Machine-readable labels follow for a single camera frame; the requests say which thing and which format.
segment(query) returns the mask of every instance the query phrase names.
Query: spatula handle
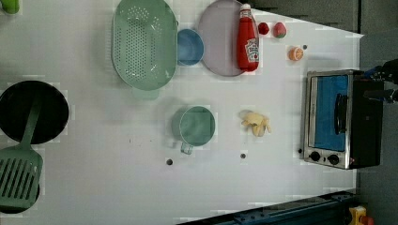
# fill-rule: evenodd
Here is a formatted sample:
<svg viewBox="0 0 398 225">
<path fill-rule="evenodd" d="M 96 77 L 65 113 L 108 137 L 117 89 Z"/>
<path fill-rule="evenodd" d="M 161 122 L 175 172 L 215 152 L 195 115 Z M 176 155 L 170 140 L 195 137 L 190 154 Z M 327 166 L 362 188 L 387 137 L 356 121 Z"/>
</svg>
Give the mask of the spatula handle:
<svg viewBox="0 0 398 225">
<path fill-rule="evenodd" d="M 33 100 L 32 107 L 30 108 L 30 113 L 27 118 L 25 131 L 23 133 L 23 139 L 21 140 L 21 145 L 30 145 L 32 142 L 33 134 L 35 132 L 36 124 L 38 122 L 38 115 L 41 110 L 42 99 L 40 94 L 36 94 Z"/>
</svg>

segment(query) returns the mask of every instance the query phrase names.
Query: toaster oven knob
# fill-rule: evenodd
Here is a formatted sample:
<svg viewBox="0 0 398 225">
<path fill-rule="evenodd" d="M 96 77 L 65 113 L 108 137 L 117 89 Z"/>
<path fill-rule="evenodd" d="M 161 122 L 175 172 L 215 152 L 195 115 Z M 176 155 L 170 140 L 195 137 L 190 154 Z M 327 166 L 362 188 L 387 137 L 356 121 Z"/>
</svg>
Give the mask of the toaster oven knob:
<svg viewBox="0 0 398 225">
<path fill-rule="evenodd" d="M 331 165 L 335 166 L 337 164 L 339 164 L 339 157 L 336 155 L 331 155 L 330 157 L 328 157 L 328 161 L 330 162 Z"/>
<path fill-rule="evenodd" d="M 321 155 L 319 155 L 319 153 L 317 153 L 317 152 L 312 152 L 312 153 L 310 154 L 310 158 L 311 158 L 313 161 L 318 161 L 318 160 L 321 158 Z"/>
</svg>

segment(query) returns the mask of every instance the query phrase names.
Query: toaster oven window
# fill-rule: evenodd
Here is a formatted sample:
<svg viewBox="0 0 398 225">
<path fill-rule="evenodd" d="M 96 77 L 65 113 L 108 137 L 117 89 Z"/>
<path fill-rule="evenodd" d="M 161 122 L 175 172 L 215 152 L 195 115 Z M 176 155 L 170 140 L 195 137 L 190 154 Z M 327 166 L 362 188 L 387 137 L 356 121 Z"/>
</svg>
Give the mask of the toaster oven window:
<svg viewBox="0 0 398 225">
<path fill-rule="evenodd" d="M 346 75 L 313 78 L 310 109 L 311 147 L 338 152 L 345 150 L 345 133 L 344 127 L 341 126 L 346 117 L 346 102 L 345 106 L 342 106 L 342 99 L 346 99 L 347 90 Z"/>
</svg>

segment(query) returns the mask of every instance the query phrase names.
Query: mug handle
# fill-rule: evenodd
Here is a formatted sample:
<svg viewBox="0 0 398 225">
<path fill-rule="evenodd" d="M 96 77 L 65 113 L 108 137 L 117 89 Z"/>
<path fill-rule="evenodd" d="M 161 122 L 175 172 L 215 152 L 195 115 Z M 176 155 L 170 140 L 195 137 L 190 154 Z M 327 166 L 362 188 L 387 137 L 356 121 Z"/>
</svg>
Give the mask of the mug handle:
<svg viewBox="0 0 398 225">
<path fill-rule="evenodd" d="M 184 142 L 181 144 L 181 152 L 182 153 L 190 155 L 192 153 L 192 149 L 193 149 L 193 146 L 188 143 Z"/>
</svg>

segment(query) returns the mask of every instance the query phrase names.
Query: red ketchup bottle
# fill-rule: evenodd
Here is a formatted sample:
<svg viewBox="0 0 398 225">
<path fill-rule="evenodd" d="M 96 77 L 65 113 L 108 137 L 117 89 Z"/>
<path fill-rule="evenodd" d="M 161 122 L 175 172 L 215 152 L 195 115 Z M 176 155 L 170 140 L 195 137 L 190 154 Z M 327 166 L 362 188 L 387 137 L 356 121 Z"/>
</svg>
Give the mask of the red ketchup bottle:
<svg viewBox="0 0 398 225">
<path fill-rule="evenodd" d="M 239 30 L 237 32 L 237 64 L 243 71 L 258 68 L 258 41 L 255 21 L 249 4 L 240 8 Z"/>
</svg>

